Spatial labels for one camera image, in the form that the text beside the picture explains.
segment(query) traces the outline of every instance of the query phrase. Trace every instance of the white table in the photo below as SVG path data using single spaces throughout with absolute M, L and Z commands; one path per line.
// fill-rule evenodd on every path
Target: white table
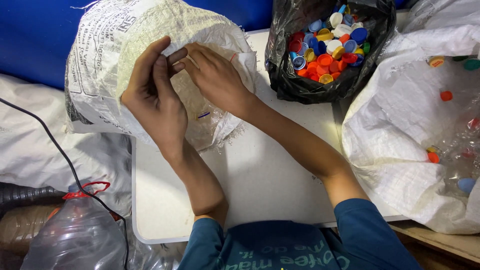
M 341 151 L 338 131 L 345 112 L 338 111 L 340 106 L 332 107 L 331 104 L 302 105 L 278 100 L 264 68 L 268 29 L 248 34 L 247 41 L 257 51 L 257 96 Z M 275 140 L 248 123 L 243 124 L 243 129 L 243 134 L 225 143 L 221 152 L 210 150 L 202 155 L 219 179 L 230 204 L 225 229 L 264 220 L 336 226 L 322 182 L 301 167 Z M 132 148 L 135 235 L 147 244 L 187 241 L 193 212 L 183 183 L 158 148 L 140 142 L 134 143 Z M 361 184 L 387 221 L 406 219 Z

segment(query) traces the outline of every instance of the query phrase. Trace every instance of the person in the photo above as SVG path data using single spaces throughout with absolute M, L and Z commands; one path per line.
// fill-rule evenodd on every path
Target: person
M 148 46 L 135 63 L 121 101 L 188 192 L 195 218 L 179 270 L 421 269 L 340 153 L 249 92 L 227 59 L 197 43 L 165 57 L 162 51 L 169 44 L 170 38 L 164 37 Z M 210 102 L 265 132 L 322 180 L 339 236 L 292 221 L 241 224 L 224 234 L 225 193 L 185 140 L 187 112 L 170 82 L 183 69 Z

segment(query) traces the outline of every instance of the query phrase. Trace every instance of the fingernail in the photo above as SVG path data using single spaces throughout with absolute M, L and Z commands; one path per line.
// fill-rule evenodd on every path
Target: fingernail
M 156 60 L 155 64 L 159 66 L 166 66 L 167 65 L 167 59 L 165 58 L 165 55 L 161 54 L 158 59 Z

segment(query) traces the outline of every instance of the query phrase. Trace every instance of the black plastic bag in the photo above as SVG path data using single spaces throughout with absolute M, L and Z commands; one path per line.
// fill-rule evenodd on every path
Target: black plastic bag
M 348 4 L 368 30 L 370 52 L 359 67 L 347 67 L 329 84 L 321 84 L 298 76 L 289 57 L 290 35 L 301 31 L 312 22 L 326 18 L 335 5 Z M 394 0 L 274 0 L 273 20 L 265 50 L 265 68 L 270 87 L 278 99 L 302 104 L 334 102 L 351 96 L 365 85 L 374 69 L 375 61 L 396 24 Z

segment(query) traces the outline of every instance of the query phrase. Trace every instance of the teal shirt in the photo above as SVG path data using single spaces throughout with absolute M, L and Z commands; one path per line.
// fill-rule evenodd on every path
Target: teal shirt
M 340 237 L 292 221 L 242 224 L 224 236 L 218 222 L 199 219 L 178 270 L 421 269 L 372 202 L 349 199 L 334 211 Z

